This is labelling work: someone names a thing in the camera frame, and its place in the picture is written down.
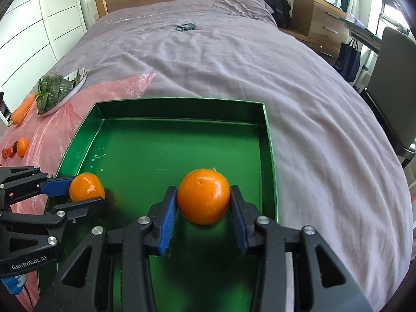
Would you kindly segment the blue white gloved hand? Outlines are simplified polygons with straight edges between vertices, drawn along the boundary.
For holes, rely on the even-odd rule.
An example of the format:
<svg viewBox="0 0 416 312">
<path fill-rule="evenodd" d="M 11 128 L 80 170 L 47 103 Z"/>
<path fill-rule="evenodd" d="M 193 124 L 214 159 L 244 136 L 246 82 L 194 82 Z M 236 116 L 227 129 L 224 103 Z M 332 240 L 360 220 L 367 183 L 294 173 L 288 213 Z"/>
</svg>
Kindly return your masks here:
<svg viewBox="0 0 416 312">
<path fill-rule="evenodd" d="M 15 277 L 1 279 L 1 282 L 5 285 L 10 294 L 17 296 L 23 291 L 27 280 L 28 275 L 22 274 Z"/>
</svg>

